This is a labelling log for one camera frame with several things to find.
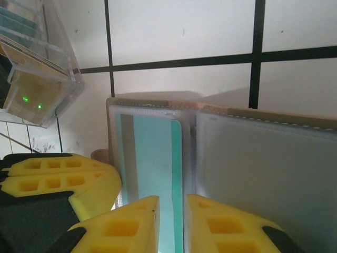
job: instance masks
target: white tile wall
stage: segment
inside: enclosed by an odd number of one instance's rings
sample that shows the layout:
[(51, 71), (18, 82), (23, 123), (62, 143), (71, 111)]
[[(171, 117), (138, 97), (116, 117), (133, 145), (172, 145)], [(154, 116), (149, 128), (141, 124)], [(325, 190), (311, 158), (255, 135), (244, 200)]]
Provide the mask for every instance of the white tile wall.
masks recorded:
[(247, 107), (250, 69), (250, 64), (236, 64), (116, 72), (115, 92), (119, 96)]
[[(0, 133), (8, 136), (7, 125), (6, 122), (0, 121)], [(4, 156), (11, 154), (12, 148), (9, 139), (0, 135), (0, 159)]]
[(337, 59), (262, 63), (259, 109), (337, 117)]
[[(26, 125), (8, 123), (9, 136), (22, 143), (23, 145), (29, 146), (29, 138)], [(13, 153), (31, 153), (30, 149), (23, 147), (13, 141), (11, 141)]]
[(255, 1), (110, 0), (115, 65), (252, 52)]
[(337, 44), (336, 0), (267, 0), (263, 52)]
[(56, 0), (81, 69), (107, 66), (104, 1)]
[(28, 126), (32, 149), (40, 153), (61, 152), (57, 124), (54, 122), (49, 128)]
[(85, 90), (60, 117), (64, 152), (90, 157), (96, 149), (106, 149), (107, 117), (105, 101), (111, 96), (109, 73), (84, 74)]
[[(108, 65), (104, 1), (58, 0), (81, 68)], [(252, 50), (255, 1), (109, 0), (114, 64), (233, 55)], [(335, 0), (267, 0), (263, 51), (336, 45)], [(337, 60), (263, 63), (259, 108), (337, 116)], [(247, 107), (250, 64), (114, 73), (116, 94), (137, 98), (195, 99)], [(108, 73), (84, 75), (86, 89), (60, 117), (63, 151), (89, 156), (107, 147)], [(60, 152), (56, 123), (29, 126), (32, 148)], [(9, 136), (27, 146), (26, 126)], [(7, 126), (0, 122), (0, 132)], [(0, 157), (29, 152), (0, 136)]]

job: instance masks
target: cardboard edge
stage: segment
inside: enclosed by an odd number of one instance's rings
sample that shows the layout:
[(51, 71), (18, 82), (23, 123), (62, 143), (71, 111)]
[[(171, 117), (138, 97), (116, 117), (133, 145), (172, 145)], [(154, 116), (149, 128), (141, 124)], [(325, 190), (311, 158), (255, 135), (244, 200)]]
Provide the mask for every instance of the cardboard edge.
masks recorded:
[(173, 110), (193, 109), (218, 115), (237, 116), (240, 118), (271, 121), (290, 125), (300, 125), (303, 127), (311, 127), (316, 129), (337, 130), (337, 119), (335, 118), (295, 113), (271, 112), (257, 109), (232, 108), (196, 101), (133, 100), (110, 98), (109, 104), (107, 102), (107, 108), (109, 105), (168, 108)]

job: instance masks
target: square hole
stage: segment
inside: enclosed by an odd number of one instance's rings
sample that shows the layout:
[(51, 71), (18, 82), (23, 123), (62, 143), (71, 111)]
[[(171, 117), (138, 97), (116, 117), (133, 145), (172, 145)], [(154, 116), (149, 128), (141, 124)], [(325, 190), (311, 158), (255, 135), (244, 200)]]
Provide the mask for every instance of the square hole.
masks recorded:
[(61, 186), (61, 179), (60, 178), (49, 178), (46, 180), (46, 188), (59, 188)]
[(65, 166), (68, 168), (81, 167), (82, 163), (80, 161), (66, 161)]
[(103, 231), (103, 236), (135, 236), (139, 223), (134, 220), (114, 220)]
[(20, 191), (36, 191), (38, 180), (21, 182), (19, 185)]
[(26, 169), (39, 169), (41, 168), (41, 161), (32, 161), (32, 162), (28, 162), (25, 165)]
[(85, 183), (84, 176), (67, 177), (68, 186), (80, 186)]
[(54, 169), (54, 168), (60, 168), (60, 167), (61, 167), (60, 162), (56, 162), (56, 161), (48, 162), (48, 168)]
[(211, 233), (245, 233), (241, 222), (233, 217), (217, 217), (207, 220)]
[(94, 246), (90, 249), (90, 253), (128, 253), (128, 247), (123, 246)]
[(254, 241), (217, 242), (219, 253), (261, 253)]

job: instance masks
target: clear plastic box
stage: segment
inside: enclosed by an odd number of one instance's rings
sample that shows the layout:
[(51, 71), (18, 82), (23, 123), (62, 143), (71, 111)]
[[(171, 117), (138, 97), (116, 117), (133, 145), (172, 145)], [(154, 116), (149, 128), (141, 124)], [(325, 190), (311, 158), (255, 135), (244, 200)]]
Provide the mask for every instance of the clear plastic box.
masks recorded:
[(0, 2), (0, 56), (0, 121), (46, 128), (84, 88), (53, 0)]

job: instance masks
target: teal card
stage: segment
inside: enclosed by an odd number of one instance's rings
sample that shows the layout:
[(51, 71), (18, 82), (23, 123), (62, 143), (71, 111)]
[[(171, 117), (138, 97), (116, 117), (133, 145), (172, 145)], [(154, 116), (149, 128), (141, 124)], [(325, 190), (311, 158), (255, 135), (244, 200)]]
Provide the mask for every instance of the teal card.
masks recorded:
[(122, 199), (160, 197), (159, 252), (183, 252), (182, 129), (179, 121), (117, 114)]

